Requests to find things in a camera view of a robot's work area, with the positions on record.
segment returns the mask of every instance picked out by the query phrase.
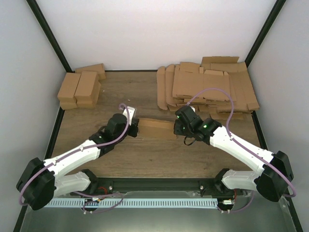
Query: white wall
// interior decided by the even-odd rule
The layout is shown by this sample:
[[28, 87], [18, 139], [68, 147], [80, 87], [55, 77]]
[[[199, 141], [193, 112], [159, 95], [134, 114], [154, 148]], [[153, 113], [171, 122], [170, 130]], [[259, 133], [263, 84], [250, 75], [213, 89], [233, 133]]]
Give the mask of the white wall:
[[246, 58], [275, 0], [38, 0], [73, 69]]
[[46, 153], [64, 69], [25, 0], [2, 2], [0, 22], [0, 230], [11, 232], [21, 209], [15, 186]]
[[249, 66], [260, 102], [267, 146], [287, 153], [298, 195], [293, 198], [309, 231], [309, 1], [286, 1]]

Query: white slotted strip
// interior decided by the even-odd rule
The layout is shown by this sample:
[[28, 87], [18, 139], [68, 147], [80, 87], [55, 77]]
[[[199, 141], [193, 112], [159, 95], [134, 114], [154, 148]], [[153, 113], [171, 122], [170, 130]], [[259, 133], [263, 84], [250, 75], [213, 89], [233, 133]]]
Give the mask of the white slotted strip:
[[[104, 199], [98, 203], [90, 203], [88, 207], [109, 208], [120, 199]], [[45, 207], [49, 208], [80, 208], [85, 199], [78, 198], [54, 198]], [[205, 208], [216, 209], [217, 199], [193, 198], [193, 199], [124, 199], [117, 208]]]

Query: gray floor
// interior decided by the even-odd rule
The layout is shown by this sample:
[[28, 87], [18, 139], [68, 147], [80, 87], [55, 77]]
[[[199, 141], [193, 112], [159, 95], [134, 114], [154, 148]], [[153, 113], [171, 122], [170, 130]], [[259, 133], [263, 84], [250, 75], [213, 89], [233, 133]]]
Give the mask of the gray floor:
[[[239, 204], [246, 200], [240, 197]], [[230, 215], [213, 209], [114, 209], [84, 215], [80, 209], [43, 208], [27, 213], [22, 231], [294, 232], [295, 229], [284, 200], [272, 203], [257, 196], [249, 208]]]

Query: wooden tabletop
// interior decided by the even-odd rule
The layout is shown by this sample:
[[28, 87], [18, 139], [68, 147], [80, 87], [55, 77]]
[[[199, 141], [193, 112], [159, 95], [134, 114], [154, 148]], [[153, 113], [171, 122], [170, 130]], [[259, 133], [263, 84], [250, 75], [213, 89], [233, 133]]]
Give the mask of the wooden tabletop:
[[[173, 112], [163, 111], [156, 104], [155, 72], [107, 72], [95, 109], [72, 109], [64, 113], [53, 157], [83, 143], [118, 110], [120, 103], [137, 109], [136, 117], [175, 120]], [[209, 115], [198, 113], [202, 119]], [[231, 131], [259, 146], [251, 117], [233, 119]], [[223, 168], [244, 171], [249, 168], [231, 155], [202, 142], [191, 146], [177, 140], [137, 136], [127, 137], [103, 157], [88, 162], [73, 173], [88, 168], [99, 177], [168, 177], [211, 178]]]

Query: stack of flattened cardboard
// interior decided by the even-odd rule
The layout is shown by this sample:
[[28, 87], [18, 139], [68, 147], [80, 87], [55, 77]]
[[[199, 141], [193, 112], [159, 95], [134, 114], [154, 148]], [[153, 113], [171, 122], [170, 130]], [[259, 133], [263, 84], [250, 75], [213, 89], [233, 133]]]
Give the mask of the stack of flattened cardboard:
[[[203, 57], [201, 65], [181, 62], [160, 67], [157, 72], [158, 106], [175, 111], [206, 88], [218, 88], [231, 96], [234, 118], [243, 118], [259, 109], [259, 104], [244, 62], [239, 57]], [[217, 90], [205, 91], [191, 104], [200, 111], [208, 111], [214, 119], [226, 119], [231, 112], [230, 99]]]
[[76, 73], [67, 73], [58, 99], [63, 110], [94, 108], [101, 88], [99, 80], [105, 79], [103, 64], [78, 68]]

